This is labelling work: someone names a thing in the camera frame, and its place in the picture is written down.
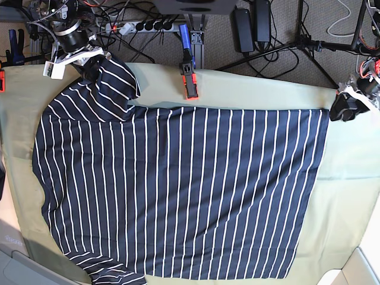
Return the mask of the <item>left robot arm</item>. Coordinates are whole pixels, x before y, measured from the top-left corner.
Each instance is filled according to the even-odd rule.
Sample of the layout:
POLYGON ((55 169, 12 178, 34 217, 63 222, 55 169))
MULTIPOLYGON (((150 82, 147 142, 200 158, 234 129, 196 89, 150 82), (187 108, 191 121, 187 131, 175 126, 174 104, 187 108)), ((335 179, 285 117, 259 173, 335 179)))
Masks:
POLYGON ((357 75, 351 75, 347 82, 338 85, 330 120, 348 122, 366 112, 379 121, 378 57, 363 61, 357 75))

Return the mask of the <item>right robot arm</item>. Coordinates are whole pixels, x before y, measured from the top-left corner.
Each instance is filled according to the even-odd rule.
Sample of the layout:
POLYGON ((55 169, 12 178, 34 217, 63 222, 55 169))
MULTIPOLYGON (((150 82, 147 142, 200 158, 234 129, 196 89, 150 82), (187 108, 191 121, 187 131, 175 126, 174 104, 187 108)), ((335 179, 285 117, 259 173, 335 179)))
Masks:
POLYGON ((110 54, 95 46, 91 29, 96 15, 86 1, 32 1, 29 25, 40 27, 53 39, 51 58, 45 62, 43 75, 54 80, 64 77, 72 65, 87 81, 96 81, 102 56, 110 54))

